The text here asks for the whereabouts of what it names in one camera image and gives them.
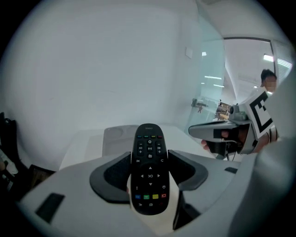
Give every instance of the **glass wall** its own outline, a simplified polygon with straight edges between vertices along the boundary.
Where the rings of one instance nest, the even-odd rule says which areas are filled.
[[[196,103],[192,107],[185,133],[191,125],[214,119],[222,94],[225,70],[223,37],[211,24],[207,13],[198,5],[201,27],[201,63],[198,66]]]

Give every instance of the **white surface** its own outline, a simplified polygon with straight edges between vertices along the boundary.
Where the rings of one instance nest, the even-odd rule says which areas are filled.
[[[103,138],[104,129],[77,132],[71,140],[59,169],[101,157]]]
[[[231,89],[231,88],[233,88],[232,84],[227,84],[227,82],[225,80],[224,86],[225,86],[225,88],[223,88],[222,94],[221,94],[221,102],[228,104],[228,105],[236,104],[236,98],[233,93],[233,90]]]
[[[17,120],[31,162],[59,169],[81,130],[184,127],[198,36],[192,0],[43,1],[15,33],[1,69],[6,116]]]
[[[223,0],[203,6],[223,37],[258,37],[290,44],[273,17],[256,1]]]
[[[180,150],[192,154],[214,158],[193,138],[172,125],[159,125],[162,129],[167,150]],[[90,161],[102,156],[104,129],[77,132],[66,152],[59,169],[70,165]]]
[[[187,57],[189,57],[190,59],[192,59],[193,50],[192,50],[191,48],[186,47],[185,55],[186,55]]]

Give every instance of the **man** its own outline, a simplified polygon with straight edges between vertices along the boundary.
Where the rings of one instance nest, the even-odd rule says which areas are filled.
[[[273,93],[277,88],[277,76],[269,69],[264,69],[261,73],[261,86],[260,87],[265,87],[267,91]],[[240,130],[239,131],[238,140],[241,141],[243,144],[246,141],[247,132],[248,132],[248,130]],[[221,135],[224,138],[228,138],[229,132],[222,131]],[[277,138],[278,138],[277,130],[275,127],[273,127],[269,130],[269,132],[264,134],[258,140],[258,144],[256,146],[256,149],[253,151],[253,153],[259,152],[265,145],[267,145],[270,142],[276,141]],[[204,146],[203,148],[205,150],[209,150],[209,147],[208,147],[207,142],[205,140],[202,140],[201,144]]]

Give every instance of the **remote control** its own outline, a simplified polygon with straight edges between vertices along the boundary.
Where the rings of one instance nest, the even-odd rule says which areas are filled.
[[[131,200],[136,211],[156,215],[167,208],[170,182],[165,138],[155,124],[138,127],[131,155]]]

